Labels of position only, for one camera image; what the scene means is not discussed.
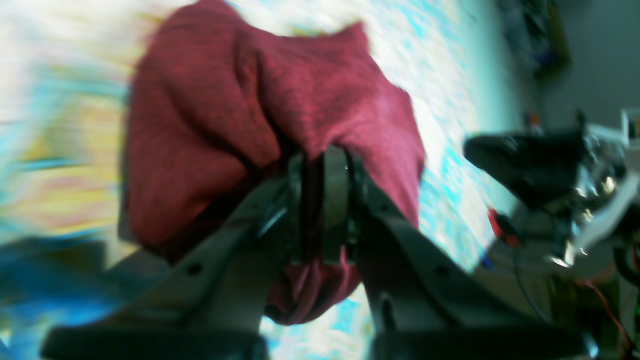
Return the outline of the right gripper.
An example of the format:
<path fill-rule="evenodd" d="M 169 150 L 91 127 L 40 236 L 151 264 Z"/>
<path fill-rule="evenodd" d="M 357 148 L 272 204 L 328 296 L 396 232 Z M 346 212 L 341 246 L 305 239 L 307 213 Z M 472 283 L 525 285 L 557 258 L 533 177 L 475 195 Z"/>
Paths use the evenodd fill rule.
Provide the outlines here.
<path fill-rule="evenodd" d="M 464 157 L 528 208 L 550 211 L 550 261 L 574 266 L 592 248 L 612 242 L 616 256 L 637 244 L 639 139 L 628 124 L 612 129 L 574 112 L 578 129 L 543 136 L 483 134 L 464 142 Z"/>

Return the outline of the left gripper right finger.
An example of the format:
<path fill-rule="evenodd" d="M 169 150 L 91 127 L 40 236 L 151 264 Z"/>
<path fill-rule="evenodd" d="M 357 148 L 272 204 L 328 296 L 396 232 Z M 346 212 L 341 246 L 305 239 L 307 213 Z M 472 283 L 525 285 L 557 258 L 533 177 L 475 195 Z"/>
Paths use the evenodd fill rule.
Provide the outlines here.
<path fill-rule="evenodd" d="M 420 233 L 359 157 L 322 156 L 322 260 L 354 265 L 375 325 L 371 360 L 587 360 L 599 347 L 503 303 Z"/>

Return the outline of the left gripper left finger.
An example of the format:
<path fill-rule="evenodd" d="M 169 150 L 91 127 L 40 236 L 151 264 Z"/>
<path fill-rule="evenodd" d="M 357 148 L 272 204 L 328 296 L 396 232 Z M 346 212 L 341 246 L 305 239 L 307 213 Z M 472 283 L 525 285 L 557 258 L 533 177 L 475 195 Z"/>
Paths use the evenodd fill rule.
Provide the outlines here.
<path fill-rule="evenodd" d="M 304 258 L 306 162 L 247 196 L 226 223 L 158 284 L 103 319 L 48 333 L 47 360 L 267 360 L 266 301 Z"/>

